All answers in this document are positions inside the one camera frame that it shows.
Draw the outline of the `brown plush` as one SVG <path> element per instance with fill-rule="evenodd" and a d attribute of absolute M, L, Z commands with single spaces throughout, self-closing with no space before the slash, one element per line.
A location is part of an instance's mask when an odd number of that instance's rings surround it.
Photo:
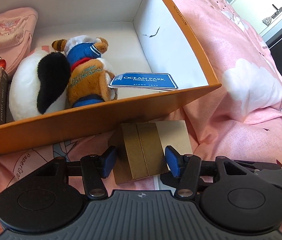
<path fill-rule="evenodd" d="M 91 38 L 81 35 L 67 40 L 55 40 L 52 48 L 64 52 L 70 64 L 68 82 L 70 107 L 81 107 L 95 103 L 113 101 L 118 90 L 109 84 L 116 76 L 112 66 L 102 58 L 108 50 L 108 41 L 103 37 Z"/>

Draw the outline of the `orange cardboard storage box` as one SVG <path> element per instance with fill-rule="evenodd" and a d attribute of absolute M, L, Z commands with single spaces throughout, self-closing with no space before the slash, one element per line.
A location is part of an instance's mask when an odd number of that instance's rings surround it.
<path fill-rule="evenodd" d="M 142 95 L 121 90 L 118 100 L 66 109 L 0 125 L 0 155 L 149 121 L 216 90 L 220 82 L 200 42 L 172 0 L 0 0 L 0 13 L 32 7 L 39 18 L 33 46 L 80 34 L 101 36 L 117 73 L 169 73 L 177 89 Z"/>

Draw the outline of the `blue Ocean Park tag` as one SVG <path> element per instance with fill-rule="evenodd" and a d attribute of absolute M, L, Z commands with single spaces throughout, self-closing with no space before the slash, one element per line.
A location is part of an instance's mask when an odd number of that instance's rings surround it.
<path fill-rule="evenodd" d="M 128 72 L 115 76 L 110 88 L 142 88 L 153 90 L 176 90 L 178 86 L 168 73 Z"/>

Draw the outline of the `gold and cream gift box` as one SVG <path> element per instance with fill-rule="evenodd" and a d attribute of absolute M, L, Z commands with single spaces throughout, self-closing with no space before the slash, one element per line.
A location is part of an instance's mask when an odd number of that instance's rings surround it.
<path fill-rule="evenodd" d="M 118 150 L 113 169 L 117 184 L 168 172 L 164 154 L 166 146 L 172 146 L 179 154 L 193 153 L 183 120 L 121 124 L 108 145 Z"/>

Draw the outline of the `white pink black plush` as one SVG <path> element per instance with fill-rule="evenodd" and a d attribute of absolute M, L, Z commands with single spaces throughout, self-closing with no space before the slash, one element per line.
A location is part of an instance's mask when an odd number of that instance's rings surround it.
<path fill-rule="evenodd" d="M 19 64 L 10 85 L 8 106 L 14 121 L 62 111 L 70 64 L 50 46 L 36 48 Z"/>

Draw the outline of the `pink patterned duvet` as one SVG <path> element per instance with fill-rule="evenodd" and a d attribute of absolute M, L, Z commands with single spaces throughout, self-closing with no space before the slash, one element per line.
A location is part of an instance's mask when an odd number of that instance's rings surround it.
<path fill-rule="evenodd" d="M 173 0 L 222 86 L 168 116 L 184 120 L 192 151 L 204 160 L 282 164 L 282 76 L 255 29 L 226 0 Z M 58 153 L 79 160 L 106 150 L 110 133 L 0 156 L 0 192 Z"/>

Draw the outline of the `pink pouch with red charm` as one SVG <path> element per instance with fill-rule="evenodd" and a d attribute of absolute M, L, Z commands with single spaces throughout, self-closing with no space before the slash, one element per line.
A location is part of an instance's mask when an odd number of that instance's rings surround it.
<path fill-rule="evenodd" d="M 0 14 L 0 60 L 11 78 L 22 59 L 30 52 L 38 12 L 31 7 L 8 10 Z"/>

